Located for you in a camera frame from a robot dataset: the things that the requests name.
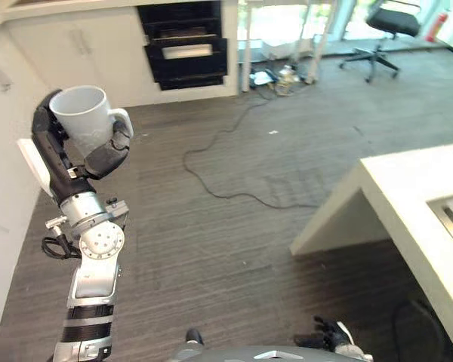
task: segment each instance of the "oven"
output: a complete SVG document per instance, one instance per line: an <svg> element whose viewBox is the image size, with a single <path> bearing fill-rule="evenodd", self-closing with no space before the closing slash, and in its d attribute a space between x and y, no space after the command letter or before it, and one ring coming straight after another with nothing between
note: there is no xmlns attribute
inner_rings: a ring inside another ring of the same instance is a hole
<svg viewBox="0 0 453 362"><path fill-rule="evenodd" d="M223 84L227 39L220 2L138 6L154 80L162 91Z"/></svg>

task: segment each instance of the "white cabinet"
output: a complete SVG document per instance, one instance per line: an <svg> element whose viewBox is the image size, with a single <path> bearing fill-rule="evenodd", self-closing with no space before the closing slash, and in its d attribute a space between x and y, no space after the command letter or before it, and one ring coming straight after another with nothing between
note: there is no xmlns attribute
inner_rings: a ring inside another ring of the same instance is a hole
<svg viewBox="0 0 453 362"><path fill-rule="evenodd" d="M51 90L97 83L81 31L74 27L69 14L15 20L7 27Z"/></svg>
<svg viewBox="0 0 453 362"><path fill-rule="evenodd" d="M16 140L29 137L33 111L47 92L8 35L0 30L0 320L39 194Z"/></svg>
<svg viewBox="0 0 453 362"><path fill-rule="evenodd" d="M135 8L83 11L74 23L81 30L100 84L114 106L152 103L159 92L144 52Z"/></svg>
<svg viewBox="0 0 453 362"><path fill-rule="evenodd" d="M151 103L158 91L135 8L12 20L7 28L50 89L95 84L121 107Z"/></svg>

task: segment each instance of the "office chair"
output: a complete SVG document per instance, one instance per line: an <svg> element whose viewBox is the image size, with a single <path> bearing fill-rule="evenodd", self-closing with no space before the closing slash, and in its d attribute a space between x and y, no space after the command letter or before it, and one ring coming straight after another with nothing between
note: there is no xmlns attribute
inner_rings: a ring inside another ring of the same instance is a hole
<svg viewBox="0 0 453 362"><path fill-rule="evenodd" d="M410 4L408 2L401 2L398 0L389 0L390 2L398 2L404 5L411 5L417 8L420 8L418 5ZM371 27L383 32L388 32L393 35L393 39L396 38L396 34L407 34L415 37L419 31L421 25L416 20L416 17L411 14L402 13L401 11L387 10L383 9L381 6L385 0L376 0L373 2L369 8L368 16L365 22ZM365 79L366 82L371 83L374 78L376 71L376 63L381 63L388 68L394 70L392 75L393 78L396 78L399 72L399 68L386 60L386 53L381 50L383 39L377 45L374 51L366 51L364 49L354 49L354 55L349 58L344 59L344 61L339 64L339 68L344 68L344 65L348 62L357 62L358 60L369 60L371 64L371 72L369 77Z"/></svg>

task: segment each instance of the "white mug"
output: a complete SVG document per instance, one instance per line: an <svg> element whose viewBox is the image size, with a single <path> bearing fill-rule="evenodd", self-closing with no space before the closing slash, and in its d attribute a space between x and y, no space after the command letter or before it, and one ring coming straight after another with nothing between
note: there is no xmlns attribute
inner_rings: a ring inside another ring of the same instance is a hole
<svg viewBox="0 0 453 362"><path fill-rule="evenodd" d="M111 109L106 92L93 85L62 90L52 97L49 108L84 158L112 138L115 117L125 123L131 138L134 135L128 113Z"/></svg>

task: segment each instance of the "wire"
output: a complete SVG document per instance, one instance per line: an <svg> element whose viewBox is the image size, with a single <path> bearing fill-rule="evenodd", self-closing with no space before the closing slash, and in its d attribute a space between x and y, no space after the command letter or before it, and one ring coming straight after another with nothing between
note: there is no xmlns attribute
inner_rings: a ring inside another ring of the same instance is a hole
<svg viewBox="0 0 453 362"><path fill-rule="evenodd" d="M396 358L398 362L401 362L401 348L399 347L399 336L398 336L398 331L396 327L396 322L399 316L399 313L401 310L403 310L405 307L408 306L413 306L415 307L432 325L433 329L436 334L436 339L438 342L438 351L433 358L433 362L442 362L445 356L445 347L446 347L446 337L444 330L441 326L441 323L438 321L436 315L434 314L431 309L424 304L422 301L419 300L407 300L402 303L399 303L393 311L393 314L391 316L391 329L393 332L393 341L394 341L394 348L396 350Z"/></svg>
<svg viewBox="0 0 453 362"><path fill-rule="evenodd" d="M58 253L57 251L54 251L49 245L55 245L57 247L60 247L63 253ZM41 248L44 254L52 259L64 260L69 258L76 259L82 258L81 251L79 250L79 248L72 245L72 243L69 243L65 238L65 235L63 234L59 235L56 238L46 236L45 238L42 239Z"/></svg>
<svg viewBox="0 0 453 362"><path fill-rule="evenodd" d="M263 201L262 199L260 199L258 196L256 195L253 195L251 193L248 193L248 192L239 192L239 193L236 193L236 194L231 194L231 195L219 195L213 191L210 190L210 188L208 187L208 185L206 184L206 182L203 180L203 178L196 172L194 171L192 168L190 168L188 166L188 163L187 163L187 159L188 159L188 156L189 155L192 155L192 154L198 154L198 153L203 153L203 152L206 152L208 151L211 147L213 147L213 145L218 141L218 138L219 136L222 134L222 133L234 133L238 127L240 126L240 124L243 122L243 120L246 118L246 116L248 115L248 113L250 113L250 111L252 109L255 109L255 108L259 108L259 107L263 107L263 106L266 106L267 104L269 104L270 102L274 101L277 99L277 97L274 97L272 99L270 98L267 98L265 97L263 94L261 94L260 92L258 92L258 94L264 98L266 100L266 102L263 102L261 104L254 104L253 106L249 106L245 111L243 111L243 113L238 117L238 119L236 120L235 124L233 125L233 127L231 127L230 129L224 129L224 130L219 130L215 135L213 135L213 138L211 139L210 143L206 146L206 147L203 147L201 149L191 149L189 151L186 151L183 153L183 159L182 159L182 164L183 164L183 169L192 174L203 186L203 189L208 193L210 194L211 196L215 197L215 198L220 198L220 199L224 199L224 200L229 200L229 199L232 199L232 198L238 198L238 197L241 197L241 196L244 196L244 197L247 197L247 198L253 198L254 200L258 201L259 203L261 203L263 206L266 206L266 207L270 207L272 209L276 209L276 210L287 210L287 209L294 209L294 208L317 208L319 207L319 205L315 205L315 204L291 204L291 205L288 205L288 206L277 206L277 205L273 205L273 204L270 204L268 202L265 202Z"/></svg>

